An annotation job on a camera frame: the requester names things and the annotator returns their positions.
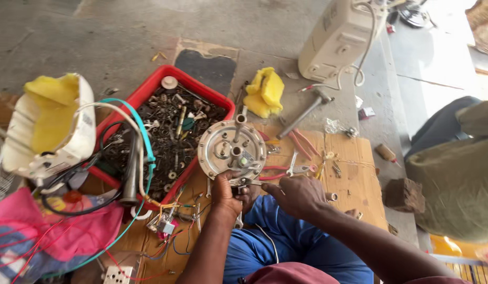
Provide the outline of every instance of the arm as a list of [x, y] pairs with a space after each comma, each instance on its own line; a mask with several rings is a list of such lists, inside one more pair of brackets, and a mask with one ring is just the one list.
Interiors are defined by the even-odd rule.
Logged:
[[328, 205], [321, 183], [314, 178], [282, 178], [281, 189], [264, 184], [287, 214], [303, 219], [337, 238], [385, 283], [405, 283], [429, 276], [453, 274], [411, 244]]
[[215, 178], [212, 188], [212, 208], [195, 244], [186, 268], [176, 283], [223, 282], [226, 251], [233, 225], [242, 210], [240, 201], [233, 198], [230, 183], [233, 171], [225, 171]]

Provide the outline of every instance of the white water heater casing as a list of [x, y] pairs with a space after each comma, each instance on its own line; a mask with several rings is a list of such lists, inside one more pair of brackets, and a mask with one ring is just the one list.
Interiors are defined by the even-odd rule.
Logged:
[[[333, 0], [321, 15], [298, 58], [302, 76], [319, 82], [335, 80], [342, 67], [351, 65], [368, 47], [372, 14], [361, 1]], [[370, 3], [376, 15], [376, 36], [387, 10]]]

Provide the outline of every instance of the white power strip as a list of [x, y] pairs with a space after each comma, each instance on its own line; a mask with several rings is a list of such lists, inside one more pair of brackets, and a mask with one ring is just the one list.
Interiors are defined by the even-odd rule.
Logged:
[[[130, 276], [134, 270], [131, 266], [122, 266], [121, 270], [125, 272], [126, 275]], [[104, 276], [104, 284], [129, 284], [130, 279], [127, 278], [117, 266], [109, 266], [107, 268], [106, 276]]]

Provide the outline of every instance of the hand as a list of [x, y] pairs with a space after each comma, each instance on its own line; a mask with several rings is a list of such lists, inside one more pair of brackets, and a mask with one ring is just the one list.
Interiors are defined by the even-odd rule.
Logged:
[[[240, 175], [241, 173], [238, 171], [226, 170], [214, 178], [214, 185], [211, 189], [213, 207], [219, 206], [228, 209], [232, 214], [235, 214], [236, 218], [242, 211], [242, 204], [234, 198], [229, 180]], [[243, 194], [247, 194], [247, 192], [247, 189], [242, 191]]]
[[253, 204], [260, 195], [260, 191], [262, 189], [259, 186], [249, 184], [241, 190], [242, 194], [235, 196], [237, 200], [242, 201], [242, 215], [246, 215], [253, 208]]
[[262, 188], [277, 200], [282, 210], [297, 219], [309, 222], [319, 205], [326, 204], [323, 186], [313, 177], [283, 177], [279, 185], [262, 184]]

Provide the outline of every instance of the wrist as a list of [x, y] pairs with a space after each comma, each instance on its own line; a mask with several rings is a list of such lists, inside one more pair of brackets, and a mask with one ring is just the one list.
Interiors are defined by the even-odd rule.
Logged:
[[238, 216], [234, 209], [223, 203], [214, 203], [209, 215], [215, 216], [218, 219], [221, 219], [220, 221], [223, 222], [228, 221], [232, 225], [235, 223], [235, 219], [237, 219]]

